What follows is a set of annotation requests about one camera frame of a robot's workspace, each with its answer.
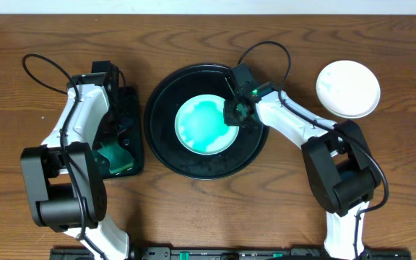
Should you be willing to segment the green yellow scrub sponge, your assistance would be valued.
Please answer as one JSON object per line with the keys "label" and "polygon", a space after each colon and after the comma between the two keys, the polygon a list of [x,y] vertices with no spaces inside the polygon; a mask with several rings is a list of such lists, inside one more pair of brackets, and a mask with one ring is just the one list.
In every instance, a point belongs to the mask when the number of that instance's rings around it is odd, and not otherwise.
{"label": "green yellow scrub sponge", "polygon": [[116,139],[100,143],[98,152],[109,162],[109,173],[118,175],[134,167],[131,153],[121,147]]}

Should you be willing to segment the pale green plate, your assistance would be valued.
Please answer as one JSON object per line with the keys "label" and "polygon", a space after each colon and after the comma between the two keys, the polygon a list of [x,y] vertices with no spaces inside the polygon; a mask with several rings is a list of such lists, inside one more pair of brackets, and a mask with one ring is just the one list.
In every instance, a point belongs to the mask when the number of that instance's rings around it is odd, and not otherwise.
{"label": "pale green plate", "polygon": [[197,95],[187,100],[175,116],[179,142],[198,155],[216,155],[236,140],[239,127],[224,122],[225,99],[217,95]]}

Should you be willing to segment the white plate smeared green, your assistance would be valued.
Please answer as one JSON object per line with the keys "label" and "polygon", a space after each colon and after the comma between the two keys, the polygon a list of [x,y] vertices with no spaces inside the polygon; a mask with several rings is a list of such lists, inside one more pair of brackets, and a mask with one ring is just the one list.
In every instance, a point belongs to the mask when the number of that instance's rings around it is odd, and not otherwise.
{"label": "white plate smeared green", "polygon": [[356,61],[340,60],[325,66],[316,80],[321,104],[342,118],[362,118],[372,113],[381,99],[375,74]]}

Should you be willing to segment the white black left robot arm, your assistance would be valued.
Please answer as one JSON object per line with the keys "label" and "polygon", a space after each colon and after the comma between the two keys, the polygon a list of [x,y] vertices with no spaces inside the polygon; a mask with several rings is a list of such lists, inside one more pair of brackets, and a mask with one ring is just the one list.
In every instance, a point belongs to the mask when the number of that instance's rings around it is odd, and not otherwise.
{"label": "white black left robot arm", "polygon": [[135,259],[107,213],[104,181],[143,168],[137,93],[117,71],[74,76],[66,94],[53,131],[20,157],[32,219],[78,240],[91,259]]}

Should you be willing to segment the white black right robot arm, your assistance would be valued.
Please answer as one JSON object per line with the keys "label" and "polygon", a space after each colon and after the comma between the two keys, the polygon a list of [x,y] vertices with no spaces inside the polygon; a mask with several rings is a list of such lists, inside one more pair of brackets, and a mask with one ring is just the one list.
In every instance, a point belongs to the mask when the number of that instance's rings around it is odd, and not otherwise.
{"label": "white black right robot arm", "polygon": [[313,114],[271,82],[247,79],[229,87],[234,98],[225,103],[225,123],[270,126],[300,148],[312,194],[326,210],[326,252],[335,259],[359,259],[365,214],[378,209],[369,202],[386,185],[360,127]]}

